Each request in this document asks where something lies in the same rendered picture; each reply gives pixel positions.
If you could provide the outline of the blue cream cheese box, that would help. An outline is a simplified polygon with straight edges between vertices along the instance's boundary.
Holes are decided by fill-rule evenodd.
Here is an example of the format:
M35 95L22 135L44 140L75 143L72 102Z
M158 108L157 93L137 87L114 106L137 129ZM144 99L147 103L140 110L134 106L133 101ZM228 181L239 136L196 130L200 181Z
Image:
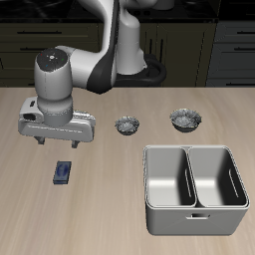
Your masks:
M53 183L54 184L67 184L72 163L70 161L58 161L55 169Z

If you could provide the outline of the larger grey fluted bowl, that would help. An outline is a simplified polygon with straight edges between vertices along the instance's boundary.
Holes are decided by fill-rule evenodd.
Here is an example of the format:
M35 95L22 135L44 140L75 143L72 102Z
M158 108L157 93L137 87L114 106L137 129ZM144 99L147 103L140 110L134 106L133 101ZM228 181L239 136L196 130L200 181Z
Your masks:
M181 132L192 132L202 122L201 115L190 109L179 109L169 116L172 125Z

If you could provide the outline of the dark kitchen cupboards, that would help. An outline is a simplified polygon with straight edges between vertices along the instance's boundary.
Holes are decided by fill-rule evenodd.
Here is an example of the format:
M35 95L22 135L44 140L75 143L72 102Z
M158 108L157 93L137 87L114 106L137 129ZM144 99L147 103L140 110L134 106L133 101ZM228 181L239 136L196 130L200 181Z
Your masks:
M203 87L211 58L214 0L158 0L129 8L139 21L139 46L166 68L162 87ZM33 87L36 56L47 48L97 53L104 22L78 0L0 0L0 87Z

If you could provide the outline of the white two-bin basket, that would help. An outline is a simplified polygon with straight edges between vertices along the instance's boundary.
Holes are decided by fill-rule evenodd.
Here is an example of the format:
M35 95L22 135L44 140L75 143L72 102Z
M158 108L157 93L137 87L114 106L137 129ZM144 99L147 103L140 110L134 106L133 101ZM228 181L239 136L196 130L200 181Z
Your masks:
M231 235L249 208L225 145L148 145L143 183L152 235Z

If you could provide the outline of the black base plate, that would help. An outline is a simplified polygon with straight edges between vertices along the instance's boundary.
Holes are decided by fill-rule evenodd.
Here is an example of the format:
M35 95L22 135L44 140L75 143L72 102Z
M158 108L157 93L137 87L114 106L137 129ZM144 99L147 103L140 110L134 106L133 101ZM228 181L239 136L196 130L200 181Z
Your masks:
M145 54L147 67L134 75L117 74L115 88L157 88L166 78L165 66L153 54Z

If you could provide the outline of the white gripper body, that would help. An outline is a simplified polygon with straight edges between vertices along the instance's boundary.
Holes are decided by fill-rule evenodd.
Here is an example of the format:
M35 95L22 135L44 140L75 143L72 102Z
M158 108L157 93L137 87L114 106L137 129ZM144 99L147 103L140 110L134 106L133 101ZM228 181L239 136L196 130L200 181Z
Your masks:
M86 112L73 111L73 118L62 127L49 127L44 124L42 113L22 114L18 120L18 131L22 135L36 138L78 140L90 142L94 139L96 119Z

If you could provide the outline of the small grey fluted bowl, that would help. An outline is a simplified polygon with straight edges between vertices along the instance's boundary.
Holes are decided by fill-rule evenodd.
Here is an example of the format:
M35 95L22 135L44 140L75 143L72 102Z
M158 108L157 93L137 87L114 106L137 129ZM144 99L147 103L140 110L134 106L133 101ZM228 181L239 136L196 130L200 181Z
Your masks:
M123 135L132 135L139 128L139 121L135 117L125 116L115 121L117 131Z

